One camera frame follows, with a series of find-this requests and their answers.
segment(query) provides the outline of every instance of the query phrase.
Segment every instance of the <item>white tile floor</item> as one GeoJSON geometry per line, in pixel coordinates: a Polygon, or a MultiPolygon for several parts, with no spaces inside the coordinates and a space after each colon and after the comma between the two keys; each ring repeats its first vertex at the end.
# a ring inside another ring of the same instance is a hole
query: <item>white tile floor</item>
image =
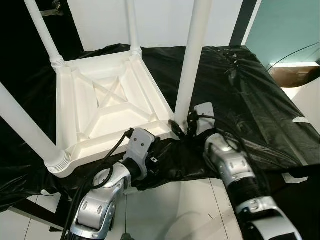
{"type": "MultiPolygon", "coordinates": [[[[60,196],[31,200],[55,212],[60,196]]],[[[241,232],[221,180],[171,182],[123,196],[107,240],[127,231],[136,240],[241,240],[241,232]]],[[[59,240],[60,232],[11,211],[0,213],[1,240],[59,240]]]]}

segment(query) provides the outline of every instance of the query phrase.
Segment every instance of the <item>black cable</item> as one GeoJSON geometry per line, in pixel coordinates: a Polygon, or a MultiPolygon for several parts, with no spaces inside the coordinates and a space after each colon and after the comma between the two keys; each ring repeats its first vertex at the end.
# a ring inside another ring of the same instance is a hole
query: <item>black cable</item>
{"type": "Polygon", "coordinates": [[[125,195],[125,233],[127,233],[127,200],[128,195],[125,195]]]}
{"type": "Polygon", "coordinates": [[[217,122],[219,122],[220,124],[222,124],[222,125],[224,125],[225,127],[227,127],[227,128],[229,129],[228,132],[230,132],[230,133],[238,140],[238,142],[240,143],[240,146],[241,146],[242,150],[243,150],[243,151],[247,154],[247,156],[249,157],[248,149],[247,149],[247,147],[246,147],[246,144],[245,144],[243,138],[234,130],[234,128],[233,128],[231,125],[229,125],[228,123],[226,123],[226,122],[223,121],[222,119],[217,118],[217,117],[215,117],[215,116],[198,115],[198,117],[199,117],[200,119],[214,119],[214,120],[216,120],[217,122]]]}
{"type": "Polygon", "coordinates": [[[311,45],[309,45],[309,46],[306,46],[306,47],[304,47],[304,48],[301,48],[301,49],[299,49],[299,50],[297,50],[297,51],[295,51],[295,52],[293,52],[293,53],[290,53],[289,55],[281,58],[279,61],[277,61],[277,62],[276,62],[275,64],[273,64],[271,67],[269,67],[269,68],[267,69],[267,71],[269,71],[270,69],[272,69],[276,64],[280,63],[283,59],[286,59],[287,57],[290,57],[290,56],[293,55],[293,54],[296,54],[296,53],[298,53],[298,52],[300,52],[300,51],[302,51],[302,50],[305,50],[305,49],[307,49],[307,48],[310,48],[310,47],[312,47],[312,46],[314,46],[314,45],[317,45],[317,44],[319,44],[319,43],[320,43],[320,41],[318,41],[318,42],[316,42],[316,43],[314,43],[314,44],[311,44],[311,45]]]}
{"type": "Polygon", "coordinates": [[[220,124],[224,125],[225,127],[227,127],[229,129],[229,132],[239,141],[242,150],[246,153],[246,157],[247,157],[247,161],[249,162],[250,167],[252,168],[256,177],[258,178],[258,185],[260,186],[260,188],[265,192],[265,193],[270,193],[270,186],[268,184],[268,179],[267,176],[264,174],[264,172],[255,164],[255,162],[252,160],[248,149],[246,147],[246,144],[243,140],[243,138],[238,134],[238,132],[228,123],[226,123],[225,121],[223,121],[222,119],[219,119],[215,116],[208,116],[208,115],[197,115],[199,118],[204,118],[204,119],[214,119],[217,122],[219,122],[220,124]]]}
{"type": "Polygon", "coordinates": [[[203,156],[204,162],[206,165],[214,172],[218,172],[215,165],[208,159],[207,156],[203,156]]]}
{"type": "Polygon", "coordinates": [[[180,140],[183,140],[186,137],[178,123],[173,120],[168,120],[168,124],[170,125],[172,132],[177,135],[180,140]]]}
{"type": "Polygon", "coordinates": [[[240,153],[241,152],[241,149],[240,148],[234,148],[234,146],[232,146],[231,144],[230,144],[230,142],[229,142],[229,136],[228,136],[228,138],[226,137],[226,133],[228,133],[228,134],[230,134],[230,132],[228,132],[228,131],[222,131],[221,132],[221,135],[222,135],[222,137],[223,137],[223,139],[224,139],[224,141],[229,145],[229,147],[230,148],[232,148],[235,152],[237,152],[237,153],[240,153]]]}
{"type": "Polygon", "coordinates": [[[68,215],[67,215],[67,218],[66,218],[66,221],[65,221],[65,224],[64,224],[64,228],[63,228],[63,232],[62,232],[62,235],[61,235],[61,238],[60,240],[65,240],[65,237],[66,237],[66,233],[67,233],[67,230],[68,230],[68,226],[69,226],[69,222],[70,222],[70,219],[73,219],[74,216],[75,216],[75,211],[74,210],[77,210],[77,207],[79,204],[80,204],[80,200],[81,200],[81,197],[83,195],[83,190],[85,189],[85,186],[86,186],[86,183],[87,181],[89,181],[89,184],[88,184],[88,187],[89,187],[89,190],[92,190],[92,189],[98,189],[102,186],[104,186],[111,178],[112,176],[112,173],[113,173],[113,165],[109,162],[106,162],[107,159],[116,151],[116,149],[121,145],[121,143],[124,141],[124,139],[126,137],[128,138],[131,138],[132,134],[134,132],[134,129],[133,128],[130,128],[130,130],[126,131],[123,136],[120,138],[120,140],[117,142],[117,144],[110,150],[110,152],[103,158],[103,162],[100,163],[97,167],[94,168],[94,170],[92,170],[89,174],[88,174],[88,177],[84,177],[82,183],[80,184],[79,188],[77,189],[77,191],[75,192],[75,195],[73,197],[73,200],[71,202],[71,206],[70,206],[70,210],[68,212],[68,215]],[[109,171],[109,174],[108,176],[106,177],[106,179],[98,184],[98,185],[94,185],[93,184],[93,179],[95,177],[95,175],[103,170],[106,170],[106,169],[110,169],[109,171]]]}

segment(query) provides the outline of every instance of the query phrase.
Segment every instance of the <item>black wire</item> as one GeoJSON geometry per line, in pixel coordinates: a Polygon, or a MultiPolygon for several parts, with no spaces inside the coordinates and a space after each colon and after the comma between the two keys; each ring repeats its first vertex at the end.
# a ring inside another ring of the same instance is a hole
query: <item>black wire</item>
{"type": "Polygon", "coordinates": [[[125,195],[125,233],[127,233],[127,198],[128,195],[125,195]]]}
{"type": "Polygon", "coordinates": [[[312,46],[314,46],[314,45],[317,45],[317,44],[319,44],[319,43],[320,43],[320,41],[318,41],[318,42],[316,42],[316,43],[314,43],[314,44],[311,44],[311,45],[309,45],[309,46],[306,46],[306,47],[304,47],[304,48],[301,48],[301,49],[299,49],[299,50],[297,50],[297,51],[295,51],[295,52],[293,52],[293,53],[290,53],[289,55],[281,58],[279,61],[277,61],[277,62],[276,62],[275,64],[273,64],[271,67],[269,67],[269,68],[267,69],[267,71],[269,71],[270,69],[272,69],[276,64],[280,63],[283,59],[286,59],[287,57],[290,57],[290,56],[293,55],[293,54],[296,54],[296,53],[298,53],[298,52],[300,52],[300,51],[302,51],[302,50],[305,50],[305,49],[307,49],[307,48],[309,48],[309,47],[312,47],[312,46]]]}
{"type": "Polygon", "coordinates": [[[68,212],[68,215],[67,215],[67,218],[66,218],[66,221],[65,221],[65,224],[64,224],[64,228],[63,228],[63,232],[62,232],[60,240],[64,240],[65,237],[66,237],[66,233],[67,233],[67,230],[68,230],[70,219],[73,219],[74,216],[75,216],[75,211],[77,210],[77,208],[75,208],[75,207],[77,207],[80,204],[80,200],[81,200],[81,197],[83,195],[82,193],[83,193],[83,190],[85,189],[87,181],[89,181],[89,184],[88,184],[89,190],[92,190],[92,189],[98,189],[98,188],[104,186],[110,180],[110,178],[112,176],[112,173],[114,171],[114,168],[113,168],[113,165],[111,163],[106,162],[106,161],[116,151],[116,149],[121,145],[121,143],[124,141],[124,139],[126,137],[128,137],[128,138],[131,137],[132,133],[133,133],[133,129],[132,128],[130,130],[126,131],[123,134],[123,136],[120,138],[120,140],[117,142],[117,144],[103,158],[103,162],[100,163],[97,167],[94,168],[94,170],[92,170],[88,174],[88,178],[87,177],[84,178],[84,180],[80,184],[80,187],[75,192],[75,195],[74,195],[73,200],[71,202],[70,210],[68,212]],[[95,175],[98,172],[101,172],[101,171],[106,170],[106,169],[110,169],[109,174],[106,177],[106,179],[102,183],[100,183],[98,185],[94,185],[93,184],[93,178],[95,177],[95,175]]]}
{"type": "Polygon", "coordinates": [[[215,171],[215,172],[218,172],[215,165],[208,159],[207,156],[203,156],[203,159],[204,159],[204,162],[206,163],[206,165],[212,170],[212,171],[215,171]]]}
{"type": "Polygon", "coordinates": [[[247,147],[246,147],[246,144],[245,144],[243,138],[234,130],[234,128],[233,128],[230,124],[226,123],[226,122],[223,121],[222,119],[217,118],[217,117],[215,117],[215,116],[199,115],[198,117],[199,117],[200,119],[214,119],[214,120],[216,120],[217,122],[219,122],[220,124],[222,124],[222,125],[224,125],[225,127],[227,127],[227,128],[228,128],[228,132],[230,132],[230,133],[238,140],[238,142],[240,143],[240,146],[241,146],[242,150],[243,150],[243,151],[247,154],[247,156],[249,157],[249,152],[248,152],[248,149],[247,149],[247,147]]]}
{"type": "Polygon", "coordinates": [[[226,135],[225,135],[225,133],[230,133],[230,132],[228,132],[228,131],[222,131],[221,132],[222,134],[222,137],[223,137],[223,139],[224,139],[224,141],[229,145],[229,147],[230,148],[232,148],[234,151],[236,151],[237,153],[240,153],[241,152],[241,149],[238,147],[238,148],[234,148],[234,146],[232,146],[231,144],[230,144],[230,142],[229,142],[229,136],[228,136],[228,138],[226,137],[226,135]]]}
{"type": "Polygon", "coordinates": [[[260,186],[260,188],[265,192],[265,193],[270,193],[271,189],[268,183],[268,179],[267,176],[264,174],[264,172],[255,164],[255,162],[252,160],[248,149],[246,147],[246,144],[243,140],[243,138],[238,134],[238,132],[228,123],[226,123],[224,120],[219,119],[215,116],[208,116],[208,115],[198,115],[199,118],[204,118],[204,119],[214,119],[217,122],[219,122],[220,124],[224,125],[225,127],[227,127],[229,129],[229,132],[239,141],[242,150],[246,153],[246,157],[247,157],[247,161],[249,162],[250,167],[252,168],[256,177],[258,178],[258,185],[260,186]]]}

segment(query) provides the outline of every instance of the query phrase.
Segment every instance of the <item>white wall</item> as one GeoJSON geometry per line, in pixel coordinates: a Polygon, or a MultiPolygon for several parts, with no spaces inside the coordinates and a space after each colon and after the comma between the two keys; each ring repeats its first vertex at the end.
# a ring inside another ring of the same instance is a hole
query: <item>white wall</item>
{"type": "MultiPolygon", "coordinates": [[[[67,0],[85,51],[130,44],[125,0],[67,0]]],[[[204,46],[229,45],[242,0],[213,0],[204,46]]],[[[194,0],[135,0],[142,47],[187,43],[194,0]]]]}
{"type": "MultiPolygon", "coordinates": [[[[320,41],[319,0],[263,0],[246,46],[267,67],[283,57],[320,41]]],[[[319,44],[281,61],[314,62],[319,44]]]]}

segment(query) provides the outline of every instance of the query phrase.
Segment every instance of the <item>metal bracket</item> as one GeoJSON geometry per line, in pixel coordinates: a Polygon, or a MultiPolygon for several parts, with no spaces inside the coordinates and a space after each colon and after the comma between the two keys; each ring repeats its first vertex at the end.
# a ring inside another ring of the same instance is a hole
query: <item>metal bracket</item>
{"type": "Polygon", "coordinates": [[[270,196],[257,197],[245,201],[235,208],[237,214],[242,211],[249,211],[255,214],[266,210],[274,210],[278,212],[278,215],[256,219],[251,222],[258,229],[263,239],[273,239],[286,234],[294,234],[295,239],[302,240],[298,230],[270,196]]]}
{"type": "Polygon", "coordinates": [[[148,156],[149,148],[151,144],[155,142],[155,140],[155,136],[153,136],[150,132],[142,128],[136,128],[134,129],[127,145],[127,150],[123,156],[123,159],[130,158],[138,164],[141,170],[141,176],[137,178],[138,180],[143,180],[148,174],[146,158],[148,156]]]}
{"type": "MultiPolygon", "coordinates": [[[[201,116],[201,115],[212,116],[212,117],[215,116],[214,108],[213,108],[211,102],[206,102],[206,103],[197,105],[194,107],[194,110],[196,111],[196,113],[199,116],[201,116]]],[[[215,120],[214,119],[200,118],[198,120],[196,134],[197,135],[202,134],[206,130],[213,129],[214,127],[215,127],[215,120]]]]}
{"type": "Polygon", "coordinates": [[[64,15],[64,12],[61,10],[61,4],[59,1],[57,1],[57,0],[53,1],[52,7],[54,9],[41,11],[42,17],[55,16],[55,15],[63,16],[64,15]]]}
{"type": "MultiPolygon", "coordinates": [[[[100,184],[109,174],[102,170],[94,177],[94,185],[100,184]]],[[[83,198],[70,231],[86,239],[105,239],[116,210],[117,198],[131,185],[129,170],[121,163],[113,166],[110,180],[102,187],[88,192],[83,198]]]]}
{"type": "Polygon", "coordinates": [[[218,168],[225,187],[242,178],[256,177],[245,157],[233,150],[219,133],[206,140],[204,152],[218,168]]]}

